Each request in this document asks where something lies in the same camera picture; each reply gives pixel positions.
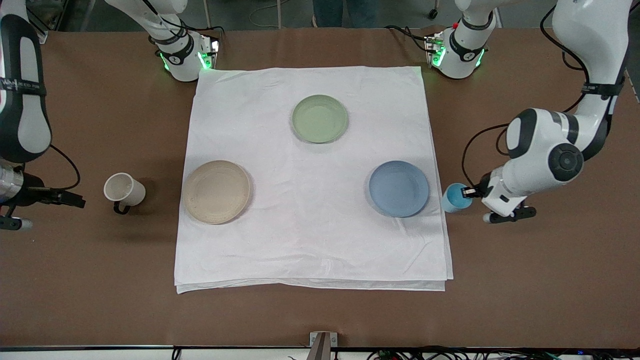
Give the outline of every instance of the blue plate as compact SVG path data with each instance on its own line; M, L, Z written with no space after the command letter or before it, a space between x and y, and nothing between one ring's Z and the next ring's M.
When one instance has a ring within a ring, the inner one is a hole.
M429 184L419 168L405 161L389 161L371 174L369 193L383 214L405 218L416 215L427 204Z

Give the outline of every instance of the person's leg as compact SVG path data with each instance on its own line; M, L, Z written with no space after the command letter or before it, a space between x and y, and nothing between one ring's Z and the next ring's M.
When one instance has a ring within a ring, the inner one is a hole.
M378 0L347 0L347 10L354 28L378 27Z
M319 28L342 26L342 0L314 0L314 15Z

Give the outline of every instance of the blue cup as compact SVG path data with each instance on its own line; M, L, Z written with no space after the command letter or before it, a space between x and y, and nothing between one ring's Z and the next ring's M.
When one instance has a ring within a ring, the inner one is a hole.
M462 196L462 189L467 186L461 183L453 183L447 187L442 195L442 209L448 213L457 213L471 206L472 199Z

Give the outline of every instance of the mug handle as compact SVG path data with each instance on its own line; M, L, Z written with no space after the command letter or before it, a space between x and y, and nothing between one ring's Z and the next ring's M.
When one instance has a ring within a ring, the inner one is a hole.
M120 210L120 201L113 203L113 211L115 211L116 214L126 215L129 212L129 209L131 209L131 207L127 205L124 207L124 210Z

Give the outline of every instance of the cup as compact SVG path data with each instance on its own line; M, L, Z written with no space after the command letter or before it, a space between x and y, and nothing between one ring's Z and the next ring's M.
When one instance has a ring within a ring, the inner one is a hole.
M131 206L136 206L145 199L147 191L140 182L125 172L112 175L104 183L104 196L113 201L113 211L126 215Z
M457 213L471 206L472 199L462 196L462 189L467 186L461 183L453 183L447 187L440 201L442 209L448 213Z

